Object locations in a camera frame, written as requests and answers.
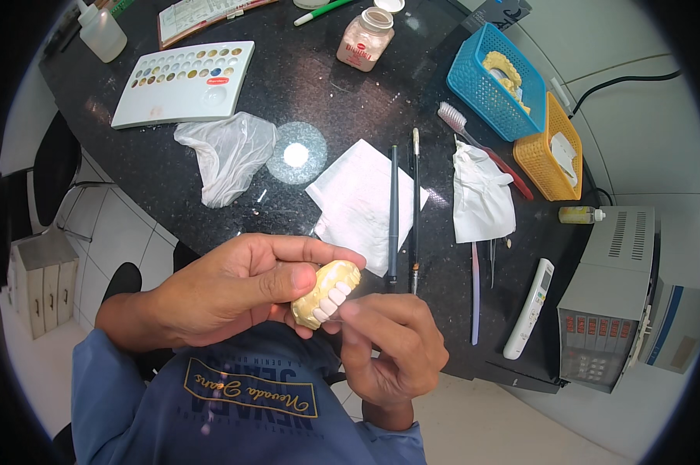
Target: green pen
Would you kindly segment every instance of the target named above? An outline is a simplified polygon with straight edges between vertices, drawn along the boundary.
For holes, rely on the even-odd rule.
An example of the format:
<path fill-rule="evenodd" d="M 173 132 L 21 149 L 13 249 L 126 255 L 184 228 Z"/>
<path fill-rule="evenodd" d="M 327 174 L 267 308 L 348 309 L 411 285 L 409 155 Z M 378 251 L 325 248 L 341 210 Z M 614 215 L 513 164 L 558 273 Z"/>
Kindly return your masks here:
<path fill-rule="evenodd" d="M 307 23 L 319 15 L 327 13 L 329 10 L 334 10 L 335 8 L 345 5 L 345 3 L 352 2 L 352 0 L 336 0 L 336 2 L 328 3 L 321 8 L 317 8 L 310 13 L 304 14 L 299 19 L 293 22 L 294 26 L 300 26 L 301 24 Z"/>

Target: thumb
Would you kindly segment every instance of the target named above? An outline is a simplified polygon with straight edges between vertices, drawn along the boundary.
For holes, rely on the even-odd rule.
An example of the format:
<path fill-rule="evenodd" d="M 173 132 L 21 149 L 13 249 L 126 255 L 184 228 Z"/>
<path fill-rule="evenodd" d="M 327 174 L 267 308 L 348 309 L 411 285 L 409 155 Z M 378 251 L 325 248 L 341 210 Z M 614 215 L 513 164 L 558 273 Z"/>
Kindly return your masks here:
<path fill-rule="evenodd" d="M 241 278 L 241 295 L 237 298 L 243 308 L 264 303 L 290 302 L 308 294 L 317 283 L 317 273 L 308 263 L 288 263 L 254 277 Z"/>

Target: white remote control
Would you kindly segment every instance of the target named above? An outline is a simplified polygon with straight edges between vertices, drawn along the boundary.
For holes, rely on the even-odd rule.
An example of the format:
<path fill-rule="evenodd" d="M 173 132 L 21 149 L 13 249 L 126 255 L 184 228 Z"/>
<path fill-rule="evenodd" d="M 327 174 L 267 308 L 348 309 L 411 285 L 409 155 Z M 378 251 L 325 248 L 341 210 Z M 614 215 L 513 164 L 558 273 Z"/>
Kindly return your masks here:
<path fill-rule="evenodd" d="M 552 262 L 546 258 L 540 259 L 536 268 L 534 282 L 531 284 L 531 290 L 526 298 L 526 304 L 523 305 L 521 315 L 518 317 L 515 328 L 510 333 L 510 338 L 503 349 L 504 358 L 514 360 L 521 356 L 526 342 L 531 336 L 531 331 L 536 325 L 539 313 L 541 313 L 543 300 L 547 298 L 547 290 L 552 282 L 553 275 L 554 265 L 552 265 Z"/>

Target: ventilation grille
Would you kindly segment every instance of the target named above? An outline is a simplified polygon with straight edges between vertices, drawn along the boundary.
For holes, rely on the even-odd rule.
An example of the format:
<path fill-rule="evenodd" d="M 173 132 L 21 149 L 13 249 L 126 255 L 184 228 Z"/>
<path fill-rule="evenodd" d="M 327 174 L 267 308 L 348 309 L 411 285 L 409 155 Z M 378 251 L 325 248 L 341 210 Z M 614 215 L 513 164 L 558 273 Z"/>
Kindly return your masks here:
<path fill-rule="evenodd" d="M 627 212 L 619 211 L 616 214 L 616 228 L 614 237 L 611 238 L 611 245 L 608 248 L 609 257 L 618 257 L 622 254 L 622 243 L 624 242 L 624 232 L 627 228 Z"/>
<path fill-rule="evenodd" d="M 645 255 L 645 236 L 647 235 L 647 212 L 636 213 L 636 228 L 634 228 L 634 242 L 631 247 L 631 259 L 642 260 Z"/>

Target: fingernail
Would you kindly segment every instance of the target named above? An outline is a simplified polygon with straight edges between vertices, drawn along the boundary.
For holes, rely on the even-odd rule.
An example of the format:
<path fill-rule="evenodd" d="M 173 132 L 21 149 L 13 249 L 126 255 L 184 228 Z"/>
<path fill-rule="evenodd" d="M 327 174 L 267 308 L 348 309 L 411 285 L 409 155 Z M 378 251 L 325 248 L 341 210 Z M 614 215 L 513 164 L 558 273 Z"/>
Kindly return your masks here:
<path fill-rule="evenodd" d="M 340 305 L 340 316 L 344 319 L 352 318 L 360 311 L 360 305 L 355 302 L 345 302 Z"/>
<path fill-rule="evenodd" d="M 294 266 L 290 274 L 294 289 L 306 289 L 311 286 L 314 277 L 316 277 L 316 273 L 309 265 Z"/>

